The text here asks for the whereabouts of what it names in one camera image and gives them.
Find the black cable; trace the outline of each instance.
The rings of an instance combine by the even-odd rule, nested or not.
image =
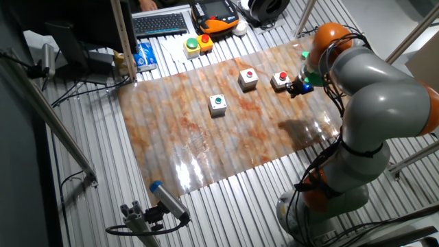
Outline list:
[[[76,176],[76,175],[78,175],[78,174],[80,174],[80,173],[82,173],[82,172],[84,172],[84,170],[82,170],[82,171],[80,171],[80,172],[77,172],[77,173],[75,173],[75,174],[72,174],[72,175],[66,177],[66,179],[64,179],[64,181],[62,181],[62,183],[61,183],[61,188],[62,188],[62,186],[68,181],[68,179],[70,179],[71,177]]]
[[[59,49],[59,50],[58,50],[58,53],[56,54],[55,62],[57,61],[58,56],[60,55],[60,52],[61,52],[61,49]],[[48,79],[49,79],[49,77],[46,77],[46,79],[44,80],[44,82],[43,82],[43,86],[41,87],[41,92],[44,92],[44,90],[46,89],[46,86],[47,86],[47,80],[48,80]]]
[[[242,16],[245,18],[245,20],[246,20],[249,24],[251,24],[251,26],[253,26],[253,27],[259,27],[259,28],[261,28],[261,30],[263,30],[263,31],[270,30],[270,29],[272,29],[274,26],[276,26],[276,20],[270,20],[270,21],[267,21],[267,22],[264,22],[264,23],[260,23],[260,22],[256,21],[254,18],[252,18],[251,16],[248,16],[248,15],[244,12],[244,10],[242,10],[241,7],[238,6],[236,3],[233,3],[232,1],[231,1],[231,3],[235,6],[236,10],[237,10],[239,13],[242,14]]]
[[[116,84],[114,84],[114,85],[112,85],[112,86],[105,86],[105,87],[100,88],[100,89],[93,89],[93,90],[85,91],[85,92],[82,92],[82,93],[76,93],[76,94],[69,95],[68,97],[65,97],[65,98],[63,98],[63,99],[59,99],[59,101],[56,102],[56,104],[52,103],[52,104],[53,104],[52,107],[55,108],[55,107],[59,106],[61,103],[63,103],[64,101],[66,101],[67,99],[69,99],[69,98],[71,98],[71,97],[76,97],[76,96],[83,95],[83,94],[86,94],[86,93],[93,93],[93,92],[96,92],[96,91],[100,91],[100,90],[104,90],[104,89],[112,89],[112,88],[115,88],[115,87],[121,86],[121,84],[123,84],[124,82],[126,82],[129,78],[130,78],[130,77],[128,76],[128,77],[125,78],[123,81],[118,82],[118,83],[116,83]]]
[[[404,215],[398,218],[393,218],[390,220],[383,220],[380,222],[369,222],[369,223],[364,223],[364,224],[359,224],[357,226],[353,226],[349,229],[346,229],[345,231],[343,231],[340,234],[337,234],[337,236],[329,239],[326,243],[323,243],[322,247],[329,247],[330,245],[334,244],[337,240],[339,240],[341,237],[348,235],[349,233],[356,231],[359,228],[365,227],[365,226],[370,226],[373,225],[371,228],[366,229],[363,233],[360,233],[359,235],[355,236],[354,238],[350,239],[348,242],[346,242],[345,244],[343,244],[342,246],[349,246],[353,243],[355,243],[356,241],[358,241],[359,239],[361,239],[364,235],[366,235],[367,233],[369,233],[370,231],[380,227],[380,226],[384,226],[386,224],[393,224],[393,223],[397,223],[397,222],[406,222],[408,220],[413,220],[416,218],[420,218],[420,217],[425,217],[428,215],[431,215],[432,213],[435,213],[439,211],[439,205],[436,206],[432,206],[432,207],[428,207],[426,209],[422,209],[420,211],[414,212],[414,213],[410,213],[408,215]]]
[[[24,66],[24,67],[28,68],[28,69],[35,69],[33,66],[28,65],[28,64],[25,63],[25,62],[21,62],[20,60],[17,60],[17,59],[15,59],[15,58],[13,58],[12,56],[7,55],[5,52],[0,52],[0,58],[6,58],[6,59],[9,59],[9,60],[11,60],[11,61],[14,61],[14,62],[20,64],[21,66]]]
[[[74,88],[75,88],[75,86],[76,86],[76,83],[77,82],[73,82],[73,86],[69,89],[69,90],[67,90],[67,92],[65,92],[61,97],[59,97],[57,100],[55,100],[51,105],[52,105],[52,107],[54,107],[65,95],[67,95],[67,93],[69,93],[70,91],[72,91]]]
[[[58,177],[58,184],[60,185],[61,178],[60,178],[60,166],[58,164],[58,158],[56,155],[56,147],[55,147],[55,139],[54,139],[54,133],[51,131],[51,138],[52,138],[52,145],[54,148],[54,156],[55,156],[55,166],[56,166],[56,174]],[[67,214],[66,214],[66,207],[64,203],[64,196],[62,194],[62,188],[59,186],[60,191],[60,199],[61,199],[61,207],[62,207],[62,216],[64,218],[64,223],[66,225],[66,232],[67,232],[67,241],[69,242],[69,246],[71,247],[71,241],[70,241],[70,234],[69,234],[69,225],[67,224]]]
[[[156,232],[146,232],[146,233],[129,233],[129,232],[119,232],[119,231],[114,231],[114,229],[121,229],[121,228],[128,228],[125,225],[118,225],[118,226],[110,226],[107,227],[107,229],[105,229],[105,231],[111,235],[116,235],[116,236],[156,236],[156,235],[162,235],[162,234],[168,234],[168,233],[173,233],[174,231],[177,231],[178,229],[184,227],[187,223],[179,223],[178,226],[171,228],[171,229],[167,229],[167,230],[162,230],[162,231],[156,231]]]

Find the red button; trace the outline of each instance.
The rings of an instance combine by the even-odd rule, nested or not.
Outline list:
[[[285,80],[286,77],[287,77],[287,73],[286,73],[286,72],[281,72],[279,78],[280,78],[281,80]]]
[[[203,43],[207,43],[207,42],[209,41],[209,35],[207,35],[207,34],[203,34],[203,35],[201,36],[201,41],[202,41]]]

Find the metal profile rail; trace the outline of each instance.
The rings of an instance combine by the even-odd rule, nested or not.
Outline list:
[[[11,76],[26,96],[26,99],[55,133],[78,165],[84,170],[85,174],[90,178],[92,185],[97,185],[95,169],[91,166],[75,140],[73,140],[72,136],[65,128],[64,124],[55,114],[53,108],[47,103],[47,100],[41,93],[40,89],[27,77],[22,66],[6,58],[0,58],[0,65],[9,73],[9,76]]]
[[[439,15],[439,3],[431,10],[428,15],[419,23],[412,32],[399,44],[399,46],[385,59],[389,64],[394,63],[404,51],[436,20]]]

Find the gray robot arm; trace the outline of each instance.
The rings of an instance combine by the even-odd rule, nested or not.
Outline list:
[[[439,125],[439,95],[366,48],[343,51],[330,74],[351,99],[344,112],[341,145],[319,170],[308,175],[318,175],[325,186],[302,192],[297,208],[291,207],[290,212],[286,210],[293,197],[290,191],[279,198],[276,207],[281,226],[299,239],[299,226],[306,223],[312,227],[367,203],[366,184],[376,179],[390,160],[386,139],[415,137]],[[306,211],[307,222],[296,217]]]

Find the green button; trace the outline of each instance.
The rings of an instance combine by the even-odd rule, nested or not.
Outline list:
[[[309,52],[308,52],[308,51],[303,51],[303,52],[302,52],[302,59],[303,59],[303,60],[306,59],[308,55],[309,55]]]
[[[196,49],[198,47],[198,41],[196,38],[188,38],[186,41],[187,48]]]

